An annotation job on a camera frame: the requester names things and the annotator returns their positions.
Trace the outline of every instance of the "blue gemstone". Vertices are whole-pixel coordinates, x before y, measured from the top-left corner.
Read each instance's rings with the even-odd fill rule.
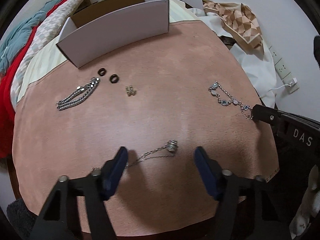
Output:
[[[211,90],[216,90],[218,87],[218,84],[217,83],[214,83],[213,85],[211,85],[211,87],[209,87],[209,91]]]
[[[222,104],[223,106],[228,106],[228,105],[229,105],[229,102],[226,101],[226,100],[222,100],[222,101],[221,101],[221,104]]]
[[[250,106],[248,106],[248,105],[242,106],[242,110],[244,110],[244,111],[247,111],[247,110],[249,110],[249,109],[250,109]]]

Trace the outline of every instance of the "white cardboard box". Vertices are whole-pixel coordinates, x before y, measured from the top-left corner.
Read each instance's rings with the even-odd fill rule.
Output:
[[[112,11],[122,4],[132,5]],[[114,49],[167,32],[169,0],[104,0],[68,18],[57,47],[79,68]]]

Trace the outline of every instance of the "white cable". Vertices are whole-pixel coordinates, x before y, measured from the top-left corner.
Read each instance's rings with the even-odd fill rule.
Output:
[[[291,85],[289,85],[289,84],[284,84],[284,85],[282,85],[281,87],[278,87],[278,88],[272,88],[272,89],[270,89],[269,91],[271,91],[271,90],[277,90],[277,89],[282,88],[282,87],[285,87],[285,86],[289,86],[289,87],[291,87]]]
[[[282,85],[281,87],[278,87],[278,88],[272,88],[272,89],[268,90],[268,92],[269,92],[269,91],[271,91],[271,90],[277,90],[277,89],[282,88],[282,87],[285,87],[285,86],[289,86],[289,87],[291,87],[291,85],[289,85],[289,84],[284,84],[284,85]]]

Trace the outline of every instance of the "blue gripper pad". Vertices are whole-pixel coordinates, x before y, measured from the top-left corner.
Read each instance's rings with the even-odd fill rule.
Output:
[[[225,189],[225,179],[222,168],[217,161],[209,159],[205,150],[199,146],[194,153],[194,161],[207,193],[215,200],[220,201]]]
[[[120,147],[113,160],[109,160],[103,165],[101,169],[102,190],[100,193],[104,201],[116,193],[127,162],[128,151],[125,147]]]

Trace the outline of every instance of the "beige patterned cloth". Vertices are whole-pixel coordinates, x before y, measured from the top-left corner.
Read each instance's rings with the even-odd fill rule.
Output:
[[[33,41],[22,59],[12,80],[10,98],[13,109],[16,109],[18,95],[21,90],[24,74],[32,58],[50,41],[52,41],[63,27],[66,19],[72,15],[83,0],[67,0],[50,14],[37,28]]]
[[[223,22],[223,28],[244,50],[257,49],[263,53],[262,33],[258,20],[251,9],[244,4],[216,3],[202,0],[204,12],[216,13]]]

